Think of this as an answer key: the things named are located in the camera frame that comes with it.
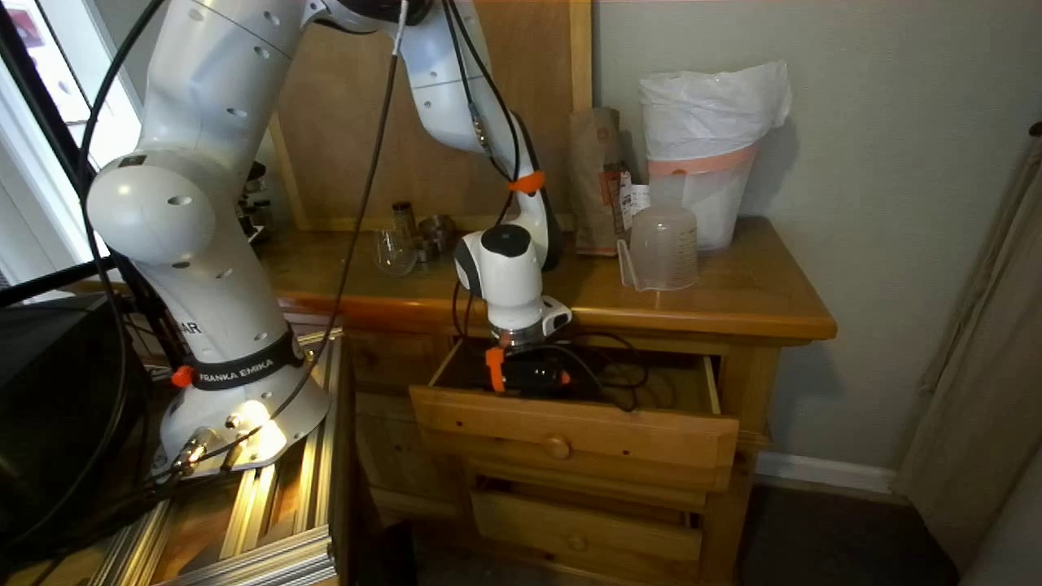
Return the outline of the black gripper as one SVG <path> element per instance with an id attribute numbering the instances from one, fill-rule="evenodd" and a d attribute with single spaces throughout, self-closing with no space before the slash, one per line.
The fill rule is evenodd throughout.
<path id="1" fill-rule="evenodd" d="M 514 354 L 502 344 L 484 351 L 484 371 L 494 395 L 546 398 L 572 384 L 572 373 L 557 359 L 540 351 Z"/>

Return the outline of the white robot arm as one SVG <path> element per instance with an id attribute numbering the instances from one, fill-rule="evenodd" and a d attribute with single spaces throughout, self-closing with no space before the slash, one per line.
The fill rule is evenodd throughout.
<path id="1" fill-rule="evenodd" d="M 138 148 L 87 189 L 87 219 L 158 290 L 183 342 L 153 469 L 246 473 L 322 423 L 328 398 L 276 310 L 238 198 L 303 30 L 395 36 L 427 135 L 488 156 L 517 212 L 455 246 L 455 278 L 488 310 L 494 344 L 529 351 L 570 321 L 544 292 L 557 221 L 523 123 L 507 111 L 472 0 L 174 0 L 148 67 Z"/>

